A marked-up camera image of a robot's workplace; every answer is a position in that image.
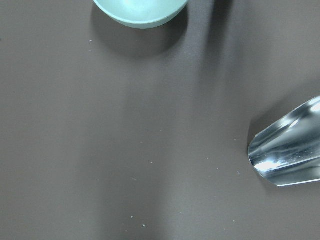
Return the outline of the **pale green bowl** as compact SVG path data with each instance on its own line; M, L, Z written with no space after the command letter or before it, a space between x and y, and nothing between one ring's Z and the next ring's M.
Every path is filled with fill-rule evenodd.
M134 29L152 29L174 19L187 0L95 0L94 4L117 23Z

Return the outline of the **silver metal scoop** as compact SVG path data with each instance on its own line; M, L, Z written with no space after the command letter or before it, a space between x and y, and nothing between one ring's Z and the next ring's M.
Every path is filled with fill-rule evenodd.
M320 98L303 103L250 142L254 170L277 187L320 180Z

